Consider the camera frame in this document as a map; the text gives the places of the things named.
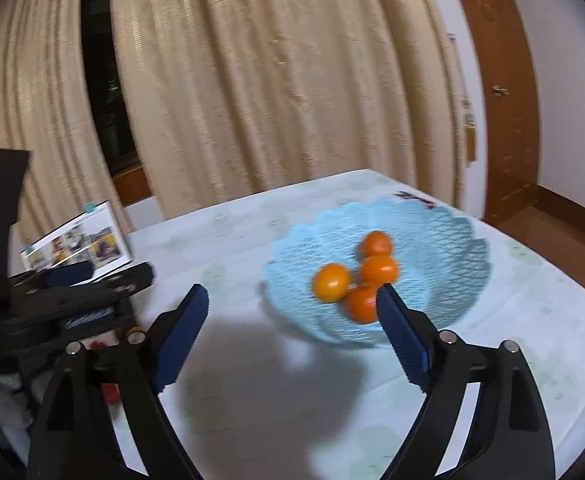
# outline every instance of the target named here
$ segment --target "door handle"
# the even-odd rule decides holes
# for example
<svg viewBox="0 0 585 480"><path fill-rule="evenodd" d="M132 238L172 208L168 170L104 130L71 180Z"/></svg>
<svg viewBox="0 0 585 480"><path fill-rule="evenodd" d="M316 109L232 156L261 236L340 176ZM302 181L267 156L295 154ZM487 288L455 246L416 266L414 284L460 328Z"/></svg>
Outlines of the door handle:
<svg viewBox="0 0 585 480"><path fill-rule="evenodd" d="M493 85L493 92L497 97L509 95L508 89L499 85Z"/></svg>

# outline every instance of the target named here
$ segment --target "orange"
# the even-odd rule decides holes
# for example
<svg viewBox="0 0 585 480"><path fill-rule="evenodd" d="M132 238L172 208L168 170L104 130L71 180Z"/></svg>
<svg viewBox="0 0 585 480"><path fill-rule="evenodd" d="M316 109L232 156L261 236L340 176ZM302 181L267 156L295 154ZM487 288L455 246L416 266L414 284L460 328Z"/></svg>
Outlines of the orange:
<svg viewBox="0 0 585 480"><path fill-rule="evenodd" d="M366 235L359 250L364 258L368 256L390 256L393 254L393 239L381 231L372 231Z"/></svg>
<svg viewBox="0 0 585 480"><path fill-rule="evenodd" d="M344 310L350 319L361 324L377 321L377 288L364 283L346 296Z"/></svg>
<svg viewBox="0 0 585 480"><path fill-rule="evenodd" d="M359 269L362 282L395 283L399 278L399 265L391 256L368 256Z"/></svg>
<svg viewBox="0 0 585 480"><path fill-rule="evenodd" d="M350 271L340 264L321 267L313 278L313 292L319 301L335 303L344 299L353 279Z"/></svg>

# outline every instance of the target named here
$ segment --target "dark window pane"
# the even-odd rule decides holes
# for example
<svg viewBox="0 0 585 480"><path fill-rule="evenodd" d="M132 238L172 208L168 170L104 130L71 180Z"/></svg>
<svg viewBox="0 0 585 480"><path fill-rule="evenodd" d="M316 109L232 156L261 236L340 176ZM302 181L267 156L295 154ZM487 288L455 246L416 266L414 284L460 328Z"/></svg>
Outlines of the dark window pane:
<svg viewBox="0 0 585 480"><path fill-rule="evenodd" d="M95 127L111 174L139 161L114 58L109 0L81 0L86 85Z"/></svg>

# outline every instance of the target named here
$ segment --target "white tablecloth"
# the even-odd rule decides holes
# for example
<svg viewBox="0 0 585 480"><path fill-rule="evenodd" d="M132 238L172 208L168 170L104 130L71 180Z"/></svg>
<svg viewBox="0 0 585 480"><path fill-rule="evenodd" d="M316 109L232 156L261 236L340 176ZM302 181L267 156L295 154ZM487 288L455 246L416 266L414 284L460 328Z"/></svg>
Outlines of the white tablecloth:
<svg viewBox="0 0 585 480"><path fill-rule="evenodd" d="M140 323L175 308L193 283L210 314L162 405L206 480L377 480L424 400L392 350L346 350L291 331L268 309L262 268L291 225L348 202L412 188L353 171L209 207L129 237L156 271L134 297ZM547 410L559 477L585 447L585 290L543 258L473 221L487 238L492 279L451 327L467 342L519 342ZM441 470L455 466L473 416L469 386ZM125 417L115 418L128 466L144 472Z"/></svg>

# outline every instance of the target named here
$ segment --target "beige curtain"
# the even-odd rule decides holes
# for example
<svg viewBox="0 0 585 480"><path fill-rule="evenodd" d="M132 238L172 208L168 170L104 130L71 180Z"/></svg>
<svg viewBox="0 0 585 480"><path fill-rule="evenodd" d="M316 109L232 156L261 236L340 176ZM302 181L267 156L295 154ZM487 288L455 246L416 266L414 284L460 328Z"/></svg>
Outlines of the beige curtain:
<svg viewBox="0 0 585 480"><path fill-rule="evenodd" d="M459 205L432 0L111 0L132 130L164 214L372 168Z"/></svg>
<svg viewBox="0 0 585 480"><path fill-rule="evenodd" d="M80 19L80 0L0 0L0 148L32 150L24 242L104 200L130 230L92 121Z"/></svg>

